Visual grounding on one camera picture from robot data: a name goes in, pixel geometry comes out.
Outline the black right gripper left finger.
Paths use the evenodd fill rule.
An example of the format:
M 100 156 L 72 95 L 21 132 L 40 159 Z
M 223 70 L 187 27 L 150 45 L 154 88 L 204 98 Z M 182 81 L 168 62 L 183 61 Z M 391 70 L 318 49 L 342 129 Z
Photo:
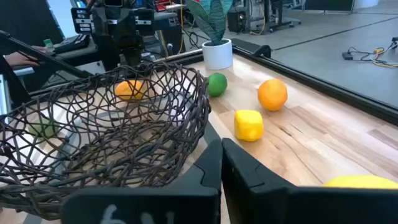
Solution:
M 81 189 L 62 205 L 61 221 L 219 223 L 223 147 L 212 141 L 182 176 L 164 187 Z

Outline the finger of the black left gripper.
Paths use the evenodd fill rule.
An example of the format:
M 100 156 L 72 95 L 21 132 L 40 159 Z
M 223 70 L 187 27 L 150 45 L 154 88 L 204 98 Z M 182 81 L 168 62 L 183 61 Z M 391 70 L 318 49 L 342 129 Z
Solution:
M 111 23 L 105 7 L 71 8 L 75 32 L 90 35 L 97 46 L 99 58 L 106 71 L 114 69 L 120 62 L 119 50 L 110 35 Z
M 154 11 L 152 9 L 121 9 L 117 23 L 117 43 L 129 66 L 141 62 L 144 36 L 154 35 Z

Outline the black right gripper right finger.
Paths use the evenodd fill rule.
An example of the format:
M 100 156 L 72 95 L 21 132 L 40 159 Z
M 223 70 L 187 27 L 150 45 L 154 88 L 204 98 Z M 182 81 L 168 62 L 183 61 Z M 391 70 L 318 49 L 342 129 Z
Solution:
M 397 191 L 299 187 L 224 138 L 222 182 L 232 223 L 397 223 Z

